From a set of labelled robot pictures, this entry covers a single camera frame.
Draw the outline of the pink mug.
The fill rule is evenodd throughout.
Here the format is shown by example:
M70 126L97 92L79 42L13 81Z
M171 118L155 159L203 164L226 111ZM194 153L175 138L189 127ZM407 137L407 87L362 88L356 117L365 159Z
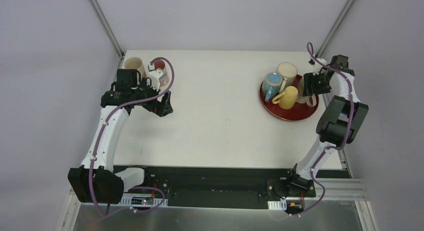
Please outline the pink mug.
M162 59L151 61L148 66L147 77L151 79L151 84L155 88L164 87L169 82L169 75L166 64Z

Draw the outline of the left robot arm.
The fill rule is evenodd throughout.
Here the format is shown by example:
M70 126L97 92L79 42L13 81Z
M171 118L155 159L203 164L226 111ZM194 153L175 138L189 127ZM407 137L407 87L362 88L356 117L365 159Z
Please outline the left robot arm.
M114 172L118 141L132 109L141 106L159 117L173 112L171 92L160 90L165 71L156 68L145 77L137 69L118 69L116 81L101 97L98 127L87 155L67 178L82 203L118 204L131 188L152 189L153 180L139 167Z

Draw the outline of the cream green mug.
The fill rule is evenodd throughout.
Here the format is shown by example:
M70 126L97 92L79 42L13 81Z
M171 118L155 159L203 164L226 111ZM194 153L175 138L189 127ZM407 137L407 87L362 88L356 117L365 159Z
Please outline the cream green mug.
M318 101L314 94L312 95L304 94L305 84L302 80L297 85L297 91L298 91L298 98L296 100L296 103L306 104L308 107L315 107L317 105Z

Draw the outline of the cream floral mug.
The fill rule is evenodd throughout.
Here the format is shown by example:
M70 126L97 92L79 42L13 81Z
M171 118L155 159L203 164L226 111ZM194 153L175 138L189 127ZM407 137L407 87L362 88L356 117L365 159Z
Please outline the cream floral mug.
M147 77L144 63L139 57L129 57L123 62L124 69L138 70L143 78Z

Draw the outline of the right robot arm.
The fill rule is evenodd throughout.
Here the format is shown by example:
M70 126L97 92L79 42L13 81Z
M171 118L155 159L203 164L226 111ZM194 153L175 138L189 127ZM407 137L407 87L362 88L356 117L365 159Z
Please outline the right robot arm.
M355 72L349 68L348 59L341 54L333 56L329 64L317 59L313 62L316 72L303 76L304 96L331 94L332 98L317 123L314 144L283 183L290 196L314 188L314 178L322 165L332 153L353 142L369 111L356 95Z

